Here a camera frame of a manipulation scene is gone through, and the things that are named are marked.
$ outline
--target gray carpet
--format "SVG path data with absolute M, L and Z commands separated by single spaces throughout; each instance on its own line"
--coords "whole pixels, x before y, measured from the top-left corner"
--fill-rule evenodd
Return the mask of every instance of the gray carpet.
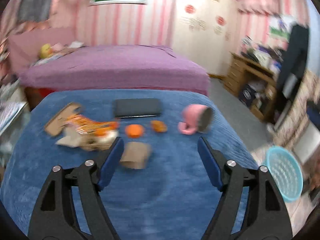
M 261 123 L 244 104 L 226 91 L 219 79 L 211 79 L 209 98 L 239 135 L 248 151 L 269 141 L 266 124 Z

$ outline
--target white wardrobe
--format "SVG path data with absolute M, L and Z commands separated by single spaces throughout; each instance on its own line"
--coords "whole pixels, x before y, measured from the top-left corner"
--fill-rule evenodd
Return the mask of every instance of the white wardrobe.
M 236 29 L 235 0 L 176 0 L 172 48 L 204 67 L 226 75 Z

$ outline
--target yellow plush toy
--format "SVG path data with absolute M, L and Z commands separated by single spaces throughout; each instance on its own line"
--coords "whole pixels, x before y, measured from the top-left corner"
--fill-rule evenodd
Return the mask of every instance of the yellow plush toy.
M 39 53 L 40 58 L 47 58 L 51 57 L 53 55 L 53 49 L 51 48 L 51 45 L 49 43 L 44 44 Z

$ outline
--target silver screw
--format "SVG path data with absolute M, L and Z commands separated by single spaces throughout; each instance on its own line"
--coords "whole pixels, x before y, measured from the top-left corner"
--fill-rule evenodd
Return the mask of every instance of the silver screw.
M 260 171 L 262 172 L 267 172 L 268 171 L 268 168 L 266 166 L 261 166 L 260 167 Z
M 60 171 L 61 170 L 61 167 L 59 165 L 56 165 L 52 168 L 52 171 L 53 172 L 57 172 L 57 171 Z
M 230 167 L 234 167 L 234 166 L 237 165 L 237 163 L 236 163 L 235 161 L 233 161 L 233 160 L 228 160 L 228 161 L 227 161 L 227 164 L 228 164 L 228 166 L 230 166 Z
M 88 167 L 92 166 L 92 165 L 94 165 L 94 160 L 87 160 L 87 161 L 85 161 L 84 165 L 88 166 Z

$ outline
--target pink headboard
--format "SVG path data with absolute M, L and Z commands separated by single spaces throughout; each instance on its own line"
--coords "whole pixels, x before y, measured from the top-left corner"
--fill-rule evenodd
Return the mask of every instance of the pink headboard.
M 36 29 L 22 34 L 10 35 L 8 37 L 9 60 L 11 71 L 19 74 L 24 68 L 38 59 L 40 48 L 49 43 L 54 45 L 70 44 L 75 41 L 75 35 L 72 28 L 49 28 Z

